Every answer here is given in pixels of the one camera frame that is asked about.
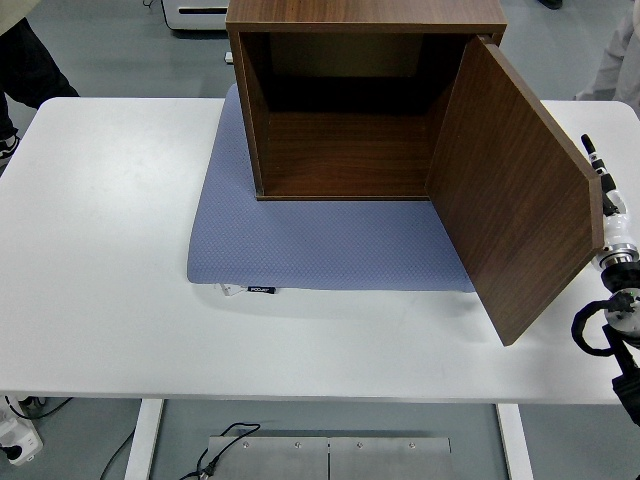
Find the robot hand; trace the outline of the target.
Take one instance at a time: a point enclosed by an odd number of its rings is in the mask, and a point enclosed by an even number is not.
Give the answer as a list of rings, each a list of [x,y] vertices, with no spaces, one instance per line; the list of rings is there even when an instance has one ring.
[[[591,138],[582,134],[581,142],[592,168],[601,181],[604,227],[604,247],[601,256],[628,256],[635,261],[638,258],[638,249],[631,236],[631,221],[624,199]]]

